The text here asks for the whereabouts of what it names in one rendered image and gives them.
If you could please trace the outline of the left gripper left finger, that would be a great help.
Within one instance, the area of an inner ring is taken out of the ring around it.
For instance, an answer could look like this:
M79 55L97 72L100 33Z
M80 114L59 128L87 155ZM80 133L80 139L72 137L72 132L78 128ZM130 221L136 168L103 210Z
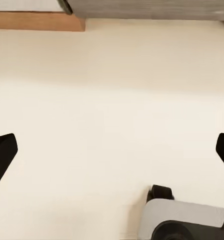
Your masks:
M17 141L13 133L0 136L0 180L17 152Z

